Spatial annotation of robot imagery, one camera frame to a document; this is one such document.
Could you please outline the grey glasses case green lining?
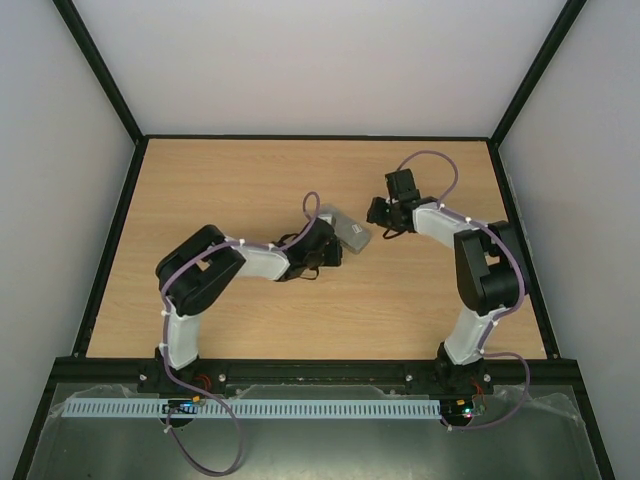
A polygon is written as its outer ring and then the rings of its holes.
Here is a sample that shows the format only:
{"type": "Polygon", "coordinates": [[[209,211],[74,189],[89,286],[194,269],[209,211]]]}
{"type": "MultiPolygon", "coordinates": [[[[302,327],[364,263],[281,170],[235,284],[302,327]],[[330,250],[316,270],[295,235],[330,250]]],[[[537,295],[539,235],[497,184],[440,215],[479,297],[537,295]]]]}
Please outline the grey glasses case green lining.
{"type": "Polygon", "coordinates": [[[360,254],[370,243],[372,234],[362,223],[331,204],[322,204],[320,214],[331,214],[335,219],[335,235],[351,253],[360,254]]]}

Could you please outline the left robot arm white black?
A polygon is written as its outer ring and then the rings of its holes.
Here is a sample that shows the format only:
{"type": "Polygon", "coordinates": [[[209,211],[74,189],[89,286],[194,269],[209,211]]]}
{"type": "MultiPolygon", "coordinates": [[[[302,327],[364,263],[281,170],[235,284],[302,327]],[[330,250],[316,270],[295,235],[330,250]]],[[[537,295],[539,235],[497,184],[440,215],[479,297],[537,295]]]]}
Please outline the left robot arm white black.
{"type": "Polygon", "coordinates": [[[206,225],[159,262],[155,274],[164,305],[158,351],[171,373],[199,357],[201,317],[231,281],[241,277],[272,282],[303,279],[322,267],[342,264],[343,248],[333,226],[315,219],[299,233],[269,244],[224,235],[206,225]]]}

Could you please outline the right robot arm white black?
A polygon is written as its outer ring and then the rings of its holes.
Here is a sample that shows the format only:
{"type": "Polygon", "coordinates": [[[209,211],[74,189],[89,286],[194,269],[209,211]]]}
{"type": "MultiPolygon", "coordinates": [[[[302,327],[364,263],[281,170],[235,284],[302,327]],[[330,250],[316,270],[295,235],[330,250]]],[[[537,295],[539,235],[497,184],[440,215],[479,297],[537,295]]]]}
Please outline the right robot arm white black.
{"type": "Polygon", "coordinates": [[[484,224],[434,197],[422,197],[409,169],[388,173],[385,181],[388,197],[372,199],[367,222],[383,227],[385,239],[419,234],[453,250],[463,307],[438,347],[434,380],[446,392],[460,391],[483,379],[487,341],[528,294],[529,277],[514,229],[507,221],[484,224]]]}

